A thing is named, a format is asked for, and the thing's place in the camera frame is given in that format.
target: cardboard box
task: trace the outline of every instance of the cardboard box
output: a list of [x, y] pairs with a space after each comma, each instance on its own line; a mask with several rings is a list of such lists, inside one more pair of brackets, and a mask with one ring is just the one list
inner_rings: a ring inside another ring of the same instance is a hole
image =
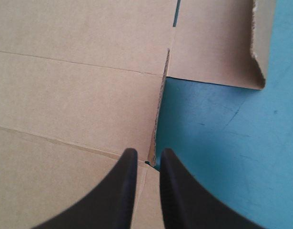
[[0, 0], [0, 228], [30, 228], [139, 152], [132, 227], [163, 228], [166, 76], [261, 89], [273, 0]]

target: teal floor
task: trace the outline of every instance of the teal floor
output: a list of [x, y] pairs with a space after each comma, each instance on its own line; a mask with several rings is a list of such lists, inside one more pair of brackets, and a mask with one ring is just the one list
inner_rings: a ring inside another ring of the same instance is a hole
[[277, 1], [264, 90], [167, 79], [157, 168], [165, 147], [236, 211], [293, 229], [293, 0]]

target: torn cardboard edge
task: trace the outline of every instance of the torn cardboard edge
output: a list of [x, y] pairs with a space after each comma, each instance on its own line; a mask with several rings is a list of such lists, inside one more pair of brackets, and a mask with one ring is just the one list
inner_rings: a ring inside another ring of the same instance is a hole
[[268, 75], [269, 49], [273, 26], [275, 0], [253, 0], [251, 57], [256, 61], [265, 87]]

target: cardboard sheet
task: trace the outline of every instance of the cardboard sheet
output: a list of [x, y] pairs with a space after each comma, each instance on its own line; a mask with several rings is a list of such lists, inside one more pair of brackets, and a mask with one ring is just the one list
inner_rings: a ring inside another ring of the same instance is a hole
[[[274, 0], [182, 1], [168, 76], [262, 89], [274, 6]], [[257, 61], [251, 48], [260, 53]]]

